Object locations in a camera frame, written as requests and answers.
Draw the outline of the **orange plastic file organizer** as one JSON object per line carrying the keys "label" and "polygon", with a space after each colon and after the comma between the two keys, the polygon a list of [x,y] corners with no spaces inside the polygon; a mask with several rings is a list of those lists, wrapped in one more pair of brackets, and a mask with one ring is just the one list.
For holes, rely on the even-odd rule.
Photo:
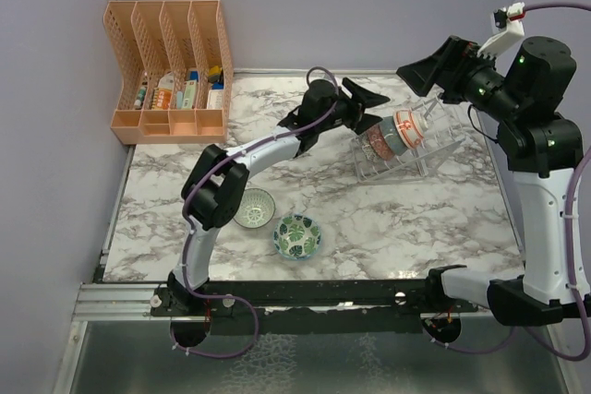
{"label": "orange plastic file organizer", "polygon": [[[115,52],[122,88],[111,129],[125,145],[215,143],[227,139],[234,67],[222,4],[218,0],[111,1],[103,25]],[[214,90],[208,71],[221,66],[224,88]],[[175,73],[177,92],[189,69],[199,72],[194,107],[152,110],[160,78]],[[149,86],[141,110],[133,103],[143,73]]]}

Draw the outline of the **small bottles in organizer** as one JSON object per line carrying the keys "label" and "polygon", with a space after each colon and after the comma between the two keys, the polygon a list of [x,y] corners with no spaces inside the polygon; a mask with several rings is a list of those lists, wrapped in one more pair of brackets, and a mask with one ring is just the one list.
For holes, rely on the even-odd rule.
{"label": "small bottles in organizer", "polygon": [[143,107],[143,103],[145,102],[145,98],[147,95],[147,91],[148,91],[148,86],[149,86],[149,79],[148,79],[148,75],[146,72],[143,73],[140,84],[139,84],[139,88],[136,94],[136,98],[134,100],[133,103],[133,109],[134,110],[141,110]]}

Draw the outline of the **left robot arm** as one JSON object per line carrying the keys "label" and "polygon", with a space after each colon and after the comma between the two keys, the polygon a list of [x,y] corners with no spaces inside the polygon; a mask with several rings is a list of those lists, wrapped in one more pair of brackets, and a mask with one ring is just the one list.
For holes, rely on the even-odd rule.
{"label": "left robot arm", "polygon": [[232,149],[206,147],[181,190],[188,232],[178,264],[167,279],[175,308],[190,316],[203,306],[207,296],[200,288],[209,280],[217,236],[236,215],[250,179],[306,153],[324,132],[344,126],[362,134],[381,121],[367,110],[389,101],[349,78],[340,85],[315,79],[308,83],[299,106],[269,135]]}

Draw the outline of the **white brown lattice bowl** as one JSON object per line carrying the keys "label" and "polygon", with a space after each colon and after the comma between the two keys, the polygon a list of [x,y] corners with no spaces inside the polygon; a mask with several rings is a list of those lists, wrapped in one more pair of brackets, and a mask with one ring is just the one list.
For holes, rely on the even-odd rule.
{"label": "white brown lattice bowl", "polygon": [[368,162],[374,162],[376,160],[376,152],[369,142],[364,140],[360,141],[360,148]]}

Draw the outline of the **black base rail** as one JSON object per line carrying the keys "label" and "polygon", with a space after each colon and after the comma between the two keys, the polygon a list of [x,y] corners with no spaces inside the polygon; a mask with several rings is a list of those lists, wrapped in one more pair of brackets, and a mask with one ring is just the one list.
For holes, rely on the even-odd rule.
{"label": "black base rail", "polygon": [[445,317],[411,280],[208,281],[190,294],[174,281],[155,289],[151,316],[214,335],[418,333],[423,317]]}

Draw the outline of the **blue yellow items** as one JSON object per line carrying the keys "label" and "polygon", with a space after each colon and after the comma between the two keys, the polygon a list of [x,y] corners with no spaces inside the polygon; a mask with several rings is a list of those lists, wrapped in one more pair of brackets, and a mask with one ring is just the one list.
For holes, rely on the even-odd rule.
{"label": "blue yellow items", "polygon": [[[208,82],[214,90],[222,90],[224,88],[224,71],[221,66],[213,66],[208,71]],[[197,69],[189,69],[187,72],[187,80],[199,81],[199,72]]]}

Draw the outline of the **clear acrylic dish rack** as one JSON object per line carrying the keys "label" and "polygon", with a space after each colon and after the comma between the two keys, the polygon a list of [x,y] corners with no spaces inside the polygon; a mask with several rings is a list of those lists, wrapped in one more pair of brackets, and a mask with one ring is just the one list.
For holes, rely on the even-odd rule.
{"label": "clear acrylic dish rack", "polygon": [[457,113],[437,99],[398,106],[351,141],[357,180],[401,183],[433,176],[464,140]]}

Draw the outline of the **green leaf pattern bowl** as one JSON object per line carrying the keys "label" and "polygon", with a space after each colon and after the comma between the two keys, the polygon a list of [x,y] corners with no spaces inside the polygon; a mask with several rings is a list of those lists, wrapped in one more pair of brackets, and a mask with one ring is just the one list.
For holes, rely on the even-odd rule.
{"label": "green leaf pattern bowl", "polygon": [[310,217],[292,213],[279,219],[271,239],[275,250],[284,258],[305,260],[320,250],[322,234],[320,226]]}

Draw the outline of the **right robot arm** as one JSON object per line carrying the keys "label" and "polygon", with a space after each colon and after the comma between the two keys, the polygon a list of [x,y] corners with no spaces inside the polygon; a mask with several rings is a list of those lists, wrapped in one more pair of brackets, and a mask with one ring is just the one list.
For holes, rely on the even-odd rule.
{"label": "right robot arm", "polygon": [[503,279],[464,265],[432,269],[424,300],[444,312],[457,300],[489,309],[505,326],[538,327],[590,315],[581,258],[577,182],[583,138],[558,106],[576,71],[569,47],[525,39],[506,75],[474,42],[452,36],[433,55],[398,68],[418,96],[433,87],[447,104],[467,102],[497,122],[496,140],[513,175],[524,224],[525,271]]}

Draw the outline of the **orange white box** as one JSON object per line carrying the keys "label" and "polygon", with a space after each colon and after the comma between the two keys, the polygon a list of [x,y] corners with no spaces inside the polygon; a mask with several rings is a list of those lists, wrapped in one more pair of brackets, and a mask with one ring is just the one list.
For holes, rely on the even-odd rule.
{"label": "orange white box", "polygon": [[153,92],[152,110],[167,111],[176,98],[177,87],[175,73],[172,71],[164,74]]}

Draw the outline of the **grey blue bowl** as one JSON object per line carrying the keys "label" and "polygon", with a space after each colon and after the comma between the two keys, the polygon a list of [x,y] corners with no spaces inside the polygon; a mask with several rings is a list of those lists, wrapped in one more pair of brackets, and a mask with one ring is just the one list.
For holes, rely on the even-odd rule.
{"label": "grey blue bowl", "polygon": [[391,116],[385,117],[380,122],[380,132],[394,155],[399,156],[407,152],[408,147],[404,144],[404,140]]}

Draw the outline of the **white green patterned bowl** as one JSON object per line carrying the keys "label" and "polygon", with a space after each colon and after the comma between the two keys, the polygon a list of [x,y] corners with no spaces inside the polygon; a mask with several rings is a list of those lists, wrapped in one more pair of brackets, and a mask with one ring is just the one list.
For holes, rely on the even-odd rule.
{"label": "white green patterned bowl", "polygon": [[275,202],[267,191],[260,188],[246,189],[234,221],[243,228],[258,229],[274,216]]}

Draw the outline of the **orange white floral bowl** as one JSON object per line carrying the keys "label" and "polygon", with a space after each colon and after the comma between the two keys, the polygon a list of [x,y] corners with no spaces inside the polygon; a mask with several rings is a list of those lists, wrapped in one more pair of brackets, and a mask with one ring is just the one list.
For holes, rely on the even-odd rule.
{"label": "orange white floral bowl", "polygon": [[428,132],[428,122],[419,112],[399,110],[393,113],[393,120],[409,149],[417,148]]}

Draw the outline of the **dark floral pink bowl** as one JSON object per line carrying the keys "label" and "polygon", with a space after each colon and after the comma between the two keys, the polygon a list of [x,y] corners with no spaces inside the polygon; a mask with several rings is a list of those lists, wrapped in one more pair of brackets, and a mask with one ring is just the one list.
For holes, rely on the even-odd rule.
{"label": "dark floral pink bowl", "polygon": [[380,159],[389,161],[393,158],[394,154],[386,143],[385,138],[377,125],[368,129],[363,136],[367,139],[368,144]]}

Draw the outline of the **green white box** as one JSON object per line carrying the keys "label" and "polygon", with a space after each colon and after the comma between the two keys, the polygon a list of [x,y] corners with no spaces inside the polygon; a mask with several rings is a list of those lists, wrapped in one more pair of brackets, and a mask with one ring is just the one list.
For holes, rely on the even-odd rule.
{"label": "green white box", "polygon": [[176,109],[190,110],[194,107],[199,89],[199,82],[195,79],[188,80],[184,87],[176,93]]}

